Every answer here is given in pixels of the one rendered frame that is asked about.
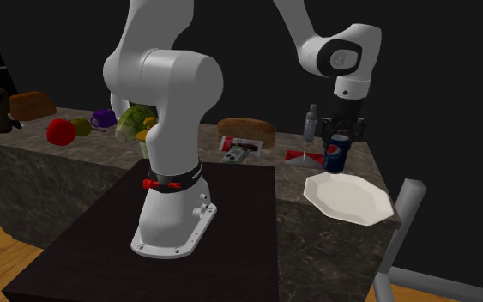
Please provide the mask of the clear bottle with grey cap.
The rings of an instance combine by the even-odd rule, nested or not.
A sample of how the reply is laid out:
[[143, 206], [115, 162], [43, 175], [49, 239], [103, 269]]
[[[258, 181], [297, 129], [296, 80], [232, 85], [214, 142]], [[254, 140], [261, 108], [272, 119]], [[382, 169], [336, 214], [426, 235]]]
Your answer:
[[311, 104], [310, 110], [305, 114], [305, 124], [303, 130], [303, 138], [305, 142], [314, 140], [317, 127], [317, 105]]

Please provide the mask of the blue soda can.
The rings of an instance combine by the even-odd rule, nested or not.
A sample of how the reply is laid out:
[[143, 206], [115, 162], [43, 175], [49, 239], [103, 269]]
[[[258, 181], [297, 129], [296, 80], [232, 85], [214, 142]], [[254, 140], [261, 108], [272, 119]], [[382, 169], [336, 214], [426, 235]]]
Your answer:
[[341, 173], [344, 169], [350, 138], [343, 134], [334, 134], [327, 141], [323, 157], [323, 169], [331, 173]]

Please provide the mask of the red and white flat packet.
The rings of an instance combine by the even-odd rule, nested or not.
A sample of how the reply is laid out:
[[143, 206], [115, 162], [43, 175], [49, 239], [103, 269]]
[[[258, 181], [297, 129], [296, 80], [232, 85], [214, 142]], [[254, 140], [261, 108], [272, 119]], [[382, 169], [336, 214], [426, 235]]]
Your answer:
[[284, 164], [323, 170], [323, 155], [304, 151], [287, 150]]

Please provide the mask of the white octagonal plate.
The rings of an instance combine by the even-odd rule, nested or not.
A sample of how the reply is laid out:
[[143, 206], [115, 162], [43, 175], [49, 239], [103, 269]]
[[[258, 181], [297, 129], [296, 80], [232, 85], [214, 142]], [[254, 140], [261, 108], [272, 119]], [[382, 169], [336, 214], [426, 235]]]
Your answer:
[[304, 197], [327, 217], [372, 226], [394, 214], [388, 194], [367, 180], [323, 172], [305, 180]]

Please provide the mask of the brown bread loaf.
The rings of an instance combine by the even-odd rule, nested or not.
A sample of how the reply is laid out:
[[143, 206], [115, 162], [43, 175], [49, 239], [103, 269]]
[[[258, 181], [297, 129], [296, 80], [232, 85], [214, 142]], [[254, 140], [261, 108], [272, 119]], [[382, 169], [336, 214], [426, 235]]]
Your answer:
[[223, 136], [261, 141], [262, 149], [271, 149], [275, 145], [276, 128], [269, 122], [254, 118], [225, 118], [216, 125], [217, 142]]
[[49, 96], [40, 91], [14, 94], [9, 97], [9, 113], [18, 121], [33, 121], [57, 112]]

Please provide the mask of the grey chair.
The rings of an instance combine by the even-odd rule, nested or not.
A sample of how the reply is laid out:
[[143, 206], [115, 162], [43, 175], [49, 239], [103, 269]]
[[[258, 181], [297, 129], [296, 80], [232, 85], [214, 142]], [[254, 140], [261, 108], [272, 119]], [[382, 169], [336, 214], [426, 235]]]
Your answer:
[[401, 226], [395, 230], [372, 283], [377, 302], [395, 302], [392, 284], [461, 302], [483, 302], [483, 288], [394, 267], [394, 261], [425, 196], [426, 187], [419, 180], [406, 178], [395, 202]]

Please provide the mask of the red and white snack packet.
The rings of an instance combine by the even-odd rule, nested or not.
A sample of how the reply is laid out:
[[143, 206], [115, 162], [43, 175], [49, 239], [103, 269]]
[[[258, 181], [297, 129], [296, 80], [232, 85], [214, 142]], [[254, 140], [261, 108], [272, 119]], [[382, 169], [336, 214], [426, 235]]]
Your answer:
[[232, 147], [246, 148], [251, 154], [254, 154], [256, 157], [259, 157], [261, 150], [263, 148], [263, 142], [244, 139], [244, 138], [231, 137], [231, 136], [223, 136], [220, 139], [220, 144], [219, 144], [220, 151], [227, 152]]

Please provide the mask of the green snack packet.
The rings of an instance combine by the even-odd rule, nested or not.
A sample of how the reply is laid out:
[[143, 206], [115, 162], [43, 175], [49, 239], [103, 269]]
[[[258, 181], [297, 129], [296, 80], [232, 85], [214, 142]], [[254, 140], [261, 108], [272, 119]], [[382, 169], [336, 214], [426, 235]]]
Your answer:
[[227, 164], [240, 164], [245, 158], [250, 154], [250, 150], [243, 146], [233, 146], [230, 150], [223, 156], [220, 163]]

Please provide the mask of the yellow rounded object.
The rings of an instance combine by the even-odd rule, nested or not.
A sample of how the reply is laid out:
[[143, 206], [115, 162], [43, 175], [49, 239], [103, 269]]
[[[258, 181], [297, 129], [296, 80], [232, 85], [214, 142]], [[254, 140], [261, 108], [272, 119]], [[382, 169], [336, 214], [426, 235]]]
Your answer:
[[136, 139], [142, 142], [146, 141], [147, 133], [156, 125], [156, 117], [147, 117], [143, 120], [145, 128], [136, 134]]

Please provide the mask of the green lettuce head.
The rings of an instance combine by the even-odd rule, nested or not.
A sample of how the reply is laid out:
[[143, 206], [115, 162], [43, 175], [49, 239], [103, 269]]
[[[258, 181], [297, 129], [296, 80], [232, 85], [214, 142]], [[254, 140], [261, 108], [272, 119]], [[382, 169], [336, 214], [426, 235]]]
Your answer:
[[157, 122], [155, 114], [146, 106], [134, 105], [128, 108], [117, 122], [115, 137], [120, 142], [134, 141], [136, 135], [148, 127], [146, 118], [151, 118], [152, 125]]

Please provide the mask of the purple mug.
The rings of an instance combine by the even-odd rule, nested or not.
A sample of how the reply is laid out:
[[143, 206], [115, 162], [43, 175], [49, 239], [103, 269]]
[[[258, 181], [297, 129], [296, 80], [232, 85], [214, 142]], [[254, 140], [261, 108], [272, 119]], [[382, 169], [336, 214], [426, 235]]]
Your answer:
[[93, 112], [90, 123], [94, 127], [109, 128], [117, 123], [117, 118], [112, 109], [102, 109]]

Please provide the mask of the yellow-green apple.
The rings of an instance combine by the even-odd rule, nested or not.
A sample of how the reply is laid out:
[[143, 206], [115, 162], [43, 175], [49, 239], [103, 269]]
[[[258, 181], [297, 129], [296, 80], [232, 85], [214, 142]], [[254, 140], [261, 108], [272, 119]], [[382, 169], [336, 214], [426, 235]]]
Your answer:
[[88, 136], [92, 131], [90, 122], [85, 118], [74, 118], [71, 123], [75, 126], [77, 136]]

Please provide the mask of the dark robot stand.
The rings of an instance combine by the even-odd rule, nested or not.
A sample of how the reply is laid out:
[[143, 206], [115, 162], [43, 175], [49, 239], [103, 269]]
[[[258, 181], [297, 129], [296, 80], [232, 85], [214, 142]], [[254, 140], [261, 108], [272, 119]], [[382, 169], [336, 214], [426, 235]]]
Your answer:
[[130, 247], [146, 196], [138, 161], [3, 290], [9, 302], [279, 302], [275, 170], [206, 163], [217, 212], [187, 257]]

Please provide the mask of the red apple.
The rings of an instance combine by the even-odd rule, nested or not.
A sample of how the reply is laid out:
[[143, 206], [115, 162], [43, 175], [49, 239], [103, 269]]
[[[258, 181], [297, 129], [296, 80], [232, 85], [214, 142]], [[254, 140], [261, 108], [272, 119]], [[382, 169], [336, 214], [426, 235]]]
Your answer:
[[53, 119], [46, 131], [47, 141], [57, 146], [67, 146], [75, 140], [75, 137], [75, 126], [70, 121], [61, 118]]

